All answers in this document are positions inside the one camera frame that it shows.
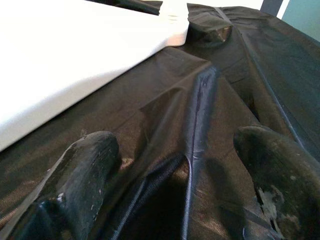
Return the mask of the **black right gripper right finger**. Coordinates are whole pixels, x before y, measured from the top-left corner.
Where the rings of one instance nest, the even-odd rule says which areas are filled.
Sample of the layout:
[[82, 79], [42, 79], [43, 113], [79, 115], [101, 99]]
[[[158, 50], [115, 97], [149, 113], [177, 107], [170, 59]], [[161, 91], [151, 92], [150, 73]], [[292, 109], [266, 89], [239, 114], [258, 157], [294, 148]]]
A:
[[239, 127], [233, 145], [260, 208], [282, 240], [320, 240], [320, 163], [264, 126]]

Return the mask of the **white plastic table top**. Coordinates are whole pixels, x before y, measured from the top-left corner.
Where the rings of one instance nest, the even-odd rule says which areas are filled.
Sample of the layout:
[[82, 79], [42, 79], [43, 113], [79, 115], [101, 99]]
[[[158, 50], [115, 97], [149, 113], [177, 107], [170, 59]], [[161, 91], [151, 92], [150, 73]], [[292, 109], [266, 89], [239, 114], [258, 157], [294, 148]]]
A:
[[165, 47], [186, 0], [158, 14], [87, 0], [0, 0], [0, 151]]

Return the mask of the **black plastic table cover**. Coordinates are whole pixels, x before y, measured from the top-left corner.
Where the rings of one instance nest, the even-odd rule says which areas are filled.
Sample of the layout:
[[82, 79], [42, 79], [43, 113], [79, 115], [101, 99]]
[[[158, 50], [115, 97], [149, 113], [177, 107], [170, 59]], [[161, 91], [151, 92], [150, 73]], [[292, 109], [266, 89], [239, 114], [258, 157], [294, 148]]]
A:
[[107, 131], [119, 167], [86, 240], [282, 240], [234, 147], [263, 126], [320, 163], [320, 42], [246, 7], [189, 4], [167, 47], [0, 153], [0, 240], [66, 149]]

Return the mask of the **large white board panel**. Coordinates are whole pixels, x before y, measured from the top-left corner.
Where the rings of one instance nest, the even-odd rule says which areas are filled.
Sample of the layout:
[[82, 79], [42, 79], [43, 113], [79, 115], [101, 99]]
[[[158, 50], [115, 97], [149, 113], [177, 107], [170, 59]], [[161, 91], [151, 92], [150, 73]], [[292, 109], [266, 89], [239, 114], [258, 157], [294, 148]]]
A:
[[246, 7], [260, 10], [264, 0], [186, 0], [190, 4], [210, 7]]

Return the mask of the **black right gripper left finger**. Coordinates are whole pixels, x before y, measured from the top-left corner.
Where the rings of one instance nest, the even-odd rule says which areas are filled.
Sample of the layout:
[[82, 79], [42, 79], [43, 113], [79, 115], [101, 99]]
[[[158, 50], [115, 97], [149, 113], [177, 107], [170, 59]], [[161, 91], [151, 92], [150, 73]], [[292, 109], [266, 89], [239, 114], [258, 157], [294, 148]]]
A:
[[72, 143], [7, 223], [7, 240], [87, 240], [119, 165], [109, 131]]

